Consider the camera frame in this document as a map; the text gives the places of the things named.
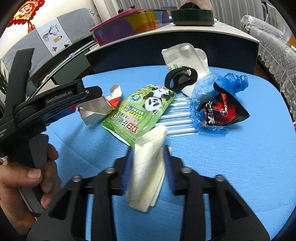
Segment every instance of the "black elastic band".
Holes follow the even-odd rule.
[[[190,70],[191,74],[190,76],[186,74],[186,70]],[[182,76],[188,77],[188,81],[184,83],[179,83],[180,78]],[[174,85],[173,87],[170,87],[170,83],[173,81]],[[183,89],[185,86],[188,85],[193,85],[197,81],[197,72],[195,69],[183,66],[181,68],[176,68],[170,71],[166,77],[165,77],[165,87],[172,90],[172,91],[177,91]]]

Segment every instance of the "fingernail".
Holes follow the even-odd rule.
[[[52,189],[52,183],[51,182],[48,182],[48,183],[45,183],[44,186],[43,186],[43,191],[45,193],[49,193],[49,191]]]
[[[51,199],[48,197],[45,201],[44,201],[44,203],[43,203],[43,208],[47,208],[47,206],[48,206],[48,204],[50,203],[50,201],[51,201]]]
[[[39,179],[41,177],[40,169],[32,169],[28,172],[28,177],[31,179]]]

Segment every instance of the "plastic wrap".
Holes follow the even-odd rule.
[[[284,25],[284,41],[287,43],[289,42],[291,36],[293,35],[291,29],[289,28],[288,24],[285,23]]]
[[[215,96],[218,93],[214,90],[213,84],[217,83],[219,87],[230,93],[235,99],[237,99],[236,93],[243,91],[249,86],[248,77],[245,75],[235,75],[233,73],[228,73],[225,76],[211,73],[198,81],[193,89],[191,104],[190,104],[190,116],[192,119],[193,126],[197,132],[212,132],[216,133],[226,133],[230,126],[217,126],[217,125],[207,125],[204,123],[206,119],[204,110],[197,111],[202,98],[207,95],[207,97]]]
[[[284,33],[282,31],[272,26],[271,24],[264,22],[259,18],[250,16],[250,15],[245,15],[241,19],[241,24],[243,27],[246,28],[247,31],[250,31],[252,27],[256,27],[269,34],[273,34],[277,38],[284,39]]]

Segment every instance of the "chinese knot decoration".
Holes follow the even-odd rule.
[[[35,29],[35,26],[31,24],[30,20],[36,15],[36,11],[43,6],[44,0],[27,1],[14,15],[7,27],[13,24],[25,24],[28,23],[28,32]]]

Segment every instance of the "white tissue paper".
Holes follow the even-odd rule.
[[[113,85],[110,89],[111,95],[102,96],[77,105],[78,112],[86,125],[95,124],[105,118],[117,107],[122,92],[119,85]]]
[[[197,71],[197,81],[210,73],[207,55],[202,49],[194,48],[190,43],[178,44],[161,51],[169,71],[187,66]],[[181,92],[191,98],[195,83],[185,86]]]
[[[164,176],[165,126],[157,126],[136,140],[133,170],[126,199],[130,207],[147,212],[154,207]]]

